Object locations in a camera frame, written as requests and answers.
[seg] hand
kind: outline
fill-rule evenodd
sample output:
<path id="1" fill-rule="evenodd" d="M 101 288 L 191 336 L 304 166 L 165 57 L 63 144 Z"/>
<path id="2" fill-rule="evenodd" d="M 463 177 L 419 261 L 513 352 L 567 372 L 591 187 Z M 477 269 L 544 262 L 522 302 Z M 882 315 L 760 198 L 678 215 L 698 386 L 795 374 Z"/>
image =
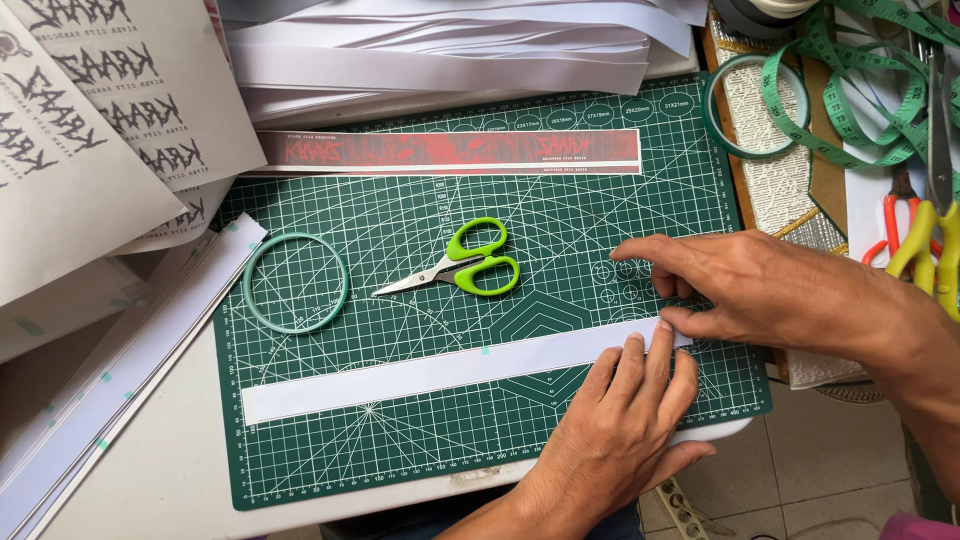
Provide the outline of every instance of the hand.
<path id="1" fill-rule="evenodd" d="M 716 453 L 699 441 L 667 448 L 696 398 L 697 363 L 678 350 L 667 384 L 673 329 L 662 321 L 646 360 L 643 349 L 643 336 L 635 332 L 622 348 L 600 355 L 537 465 L 507 495 L 520 515 L 543 516 L 542 527 L 557 528 L 544 537 L 583 538 L 617 508 Z"/>
<path id="2" fill-rule="evenodd" d="M 688 298 L 696 289 L 714 303 L 708 311 L 660 311 L 688 337 L 803 349 L 879 366 L 915 357 L 925 336 L 956 332 L 916 286 L 760 231 L 631 238 L 611 258 L 653 262 L 651 278 L 663 298 Z"/>

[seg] left hand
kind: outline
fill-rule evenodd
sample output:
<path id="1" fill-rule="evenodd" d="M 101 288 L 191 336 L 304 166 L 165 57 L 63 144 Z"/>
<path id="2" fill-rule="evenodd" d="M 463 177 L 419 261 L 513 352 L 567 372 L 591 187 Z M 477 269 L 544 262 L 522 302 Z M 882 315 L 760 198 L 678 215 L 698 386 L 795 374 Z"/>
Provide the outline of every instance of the left hand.
<path id="1" fill-rule="evenodd" d="M 700 441 L 667 447 L 697 396 L 693 356 L 677 351 L 668 385 L 670 324 L 657 325 L 645 360 L 643 349 L 643 336 L 632 333 L 597 358 L 537 465 L 506 496 L 521 515 L 545 515 L 542 526 L 559 529 L 554 538 L 582 538 L 617 508 L 716 454 Z"/>

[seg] pliers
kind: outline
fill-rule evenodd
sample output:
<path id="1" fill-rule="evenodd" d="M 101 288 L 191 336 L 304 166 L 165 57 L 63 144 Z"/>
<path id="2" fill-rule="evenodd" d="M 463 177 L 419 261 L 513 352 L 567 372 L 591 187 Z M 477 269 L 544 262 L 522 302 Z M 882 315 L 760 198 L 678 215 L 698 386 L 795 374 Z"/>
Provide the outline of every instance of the pliers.
<path id="1" fill-rule="evenodd" d="M 913 226 L 913 219 L 917 215 L 917 206 L 920 204 L 920 197 L 910 185 L 910 174 L 907 172 L 906 163 L 898 163 L 893 167 L 893 184 L 890 192 L 883 197 L 883 224 L 887 232 L 887 239 L 880 240 L 874 247 L 863 254 L 861 261 L 864 264 L 871 264 L 874 258 L 883 251 L 883 248 L 890 246 L 890 257 L 892 257 L 900 248 L 900 231 L 897 228 L 897 200 L 904 199 L 910 205 L 910 226 Z M 930 253 L 936 258 L 940 258 L 944 248 L 940 242 L 930 240 Z"/>

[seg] finger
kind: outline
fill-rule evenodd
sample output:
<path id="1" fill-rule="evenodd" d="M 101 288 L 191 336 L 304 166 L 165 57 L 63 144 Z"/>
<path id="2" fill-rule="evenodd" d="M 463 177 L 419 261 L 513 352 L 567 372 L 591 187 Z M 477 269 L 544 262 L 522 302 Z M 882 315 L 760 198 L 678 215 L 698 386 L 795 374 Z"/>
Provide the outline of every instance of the finger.
<path id="1" fill-rule="evenodd" d="M 716 453 L 717 450 L 713 448 L 713 445 L 703 441 L 684 441 L 671 446 L 660 456 L 660 461 L 654 467 L 647 483 L 640 489 L 640 493 L 650 491 L 701 458 Z"/>
<path id="2" fill-rule="evenodd" d="M 662 430 L 673 431 L 697 397 L 697 360 L 684 349 L 674 355 L 673 379 L 667 384 L 657 412 Z"/>
<path id="3" fill-rule="evenodd" d="M 587 400 L 592 403 L 598 403 L 607 393 L 607 387 L 610 386 L 610 378 L 613 377 L 613 368 L 620 360 L 621 347 L 610 347 L 593 363 L 587 372 L 584 383 L 580 385 L 580 390 L 574 396 L 574 400 Z"/>
<path id="4" fill-rule="evenodd" d="M 677 291 L 677 276 L 657 264 L 650 267 L 650 281 L 661 298 L 670 298 Z"/>
<path id="5" fill-rule="evenodd" d="M 679 333 L 692 338 L 723 339 L 729 334 L 719 308 L 691 311 L 686 307 L 667 306 L 660 310 L 660 318 L 673 325 Z"/>
<path id="6" fill-rule="evenodd" d="M 610 252 L 613 260 L 642 258 L 661 266 L 663 270 L 684 276 L 699 278 L 703 254 L 684 241 L 666 234 L 652 234 L 642 238 L 628 238 Z"/>
<path id="7" fill-rule="evenodd" d="M 607 390 L 606 400 L 615 400 L 617 405 L 623 406 L 633 402 L 643 381 L 643 349 L 643 335 L 631 332 L 623 343 L 623 354 L 616 365 L 616 375 Z"/>
<path id="8" fill-rule="evenodd" d="M 684 300 L 693 296 L 693 287 L 684 278 L 677 278 L 677 296 Z"/>
<path id="9" fill-rule="evenodd" d="M 650 350 L 644 362 L 644 379 L 634 403 L 644 410 L 656 411 L 670 378 L 670 357 L 673 355 L 673 327 L 660 320 L 654 329 Z"/>

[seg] power strip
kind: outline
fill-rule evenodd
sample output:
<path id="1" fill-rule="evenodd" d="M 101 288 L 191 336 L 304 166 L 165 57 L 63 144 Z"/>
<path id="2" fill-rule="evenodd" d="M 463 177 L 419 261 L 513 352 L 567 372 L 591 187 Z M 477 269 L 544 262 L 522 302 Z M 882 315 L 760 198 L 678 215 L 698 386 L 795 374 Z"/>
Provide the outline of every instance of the power strip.
<path id="1" fill-rule="evenodd" d="M 700 523 L 697 516 L 689 511 L 690 503 L 684 495 L 684 490 L 680 489 L 677 479 L 670 477 L 657 486 L 657 495 L 666 506 L 666 511 L 673 518 L 673 523 L 677 525 L 677 530 L 684 540 L 709 540 L 704 525 Z"/>

